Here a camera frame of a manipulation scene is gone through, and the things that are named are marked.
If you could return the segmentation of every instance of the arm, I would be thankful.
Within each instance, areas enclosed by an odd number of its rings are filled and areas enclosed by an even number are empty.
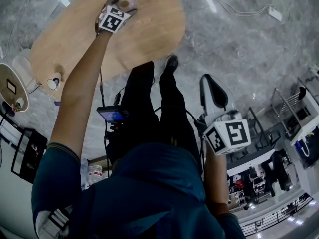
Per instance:
[[[229,213],[227,206],[229,191],[227,185],[226,156],[216,156],[207,144],[204,187],[206,202],[212,215]]]
[[[102,32],[67,79],[50,142],[69,147],[81,159],[93,95],[106,47],[112,34]]]

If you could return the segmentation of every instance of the shirt sleeve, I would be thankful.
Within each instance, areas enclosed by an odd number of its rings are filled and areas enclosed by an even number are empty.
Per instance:
[[[33,223],[41,211],[53,212],[72,205],[81,192],[79,158],[62,144],[49,144],[32,188]]]
[[[245,239],[238,219],[233,214],[221,214],[216,217],[218,223],[225,231],[226,239]]]

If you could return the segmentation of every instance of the wooden table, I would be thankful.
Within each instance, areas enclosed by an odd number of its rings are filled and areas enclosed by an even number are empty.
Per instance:
[[[12,70],[11,67],[5,64],[0,64],[0,94],[2,98],[11,106],[13,105],[18,98],[24,99],[24,104],[21,112],[25,112],[29,107],[28,94],[25,90],[24,84],[21,82],[20,78]]]
[[[112,36],[102,64],[107,80],[132,68],[169,55],[185,32],[180,0],[136,0],[138,13]],[[94,22],[106,0],[77,0],[38,37],[31,50],[35,77],[44,89],[61,97],[64,83],[95,38]],[[61,72],[58,90],[47,80]]]

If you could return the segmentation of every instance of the picture frame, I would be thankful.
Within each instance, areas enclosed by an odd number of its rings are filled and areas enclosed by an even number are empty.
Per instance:
[[[16,95],[16,85],[13,84],[9,79],[6,80],[6,87]]]

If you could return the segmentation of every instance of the black shoe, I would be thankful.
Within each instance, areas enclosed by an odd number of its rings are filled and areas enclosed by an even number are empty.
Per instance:
[[[166,67],[164,73],[174,74],[178,68],[178,57],[176,55],[170,55],[166,59]]]

